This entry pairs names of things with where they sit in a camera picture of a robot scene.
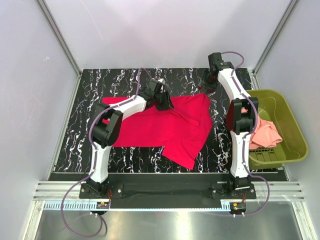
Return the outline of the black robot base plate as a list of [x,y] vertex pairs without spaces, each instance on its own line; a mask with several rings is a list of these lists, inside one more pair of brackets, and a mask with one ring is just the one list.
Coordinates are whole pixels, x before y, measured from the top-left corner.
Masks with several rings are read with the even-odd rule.
[[129,194],[202,192],[207,187],[214,189],[214,184],[225,184],[228,179],[228,173],[110,173],[106,193],[97,194],[84,181],[79,197],[103,198],[119,187],[128,189]]

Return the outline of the red t shirt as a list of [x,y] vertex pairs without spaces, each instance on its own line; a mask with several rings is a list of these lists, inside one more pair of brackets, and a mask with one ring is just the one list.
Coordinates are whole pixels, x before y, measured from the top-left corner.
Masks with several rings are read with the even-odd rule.
[[162,155],[193,169],[212,128],[210,99],[204,94],[172,97],[174,108],[151,107],[122,121],[114,147],[164,147]]

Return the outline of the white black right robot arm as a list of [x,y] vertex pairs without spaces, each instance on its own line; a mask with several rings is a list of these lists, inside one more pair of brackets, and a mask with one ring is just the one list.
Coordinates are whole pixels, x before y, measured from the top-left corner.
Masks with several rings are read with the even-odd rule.
[[221,52],[208,56],[209,68],[204,71],[199,88],[212,93],[221,85],[229,98],[225,117],[232,140],[232,162],[226,183],[213,185],[213,197],[248,200],[256,198],[249,169],[249,146],[251,135],[258,123],[259,101],[242,86],[236,75],[236,68],[230,61],[224,61]]

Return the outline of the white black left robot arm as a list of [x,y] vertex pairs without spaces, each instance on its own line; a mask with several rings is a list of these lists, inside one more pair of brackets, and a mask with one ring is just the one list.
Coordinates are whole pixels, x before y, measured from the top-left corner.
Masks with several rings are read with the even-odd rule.
[[123,120],[153,106],[159,111],[174,108],[163,78],[152,78],[147,87],[132,97],[110,105],[102,102],[96,108],[88,133],[92,156],[86,180],[95,197],[103,198],[108,193],[110,152],[120,135]]

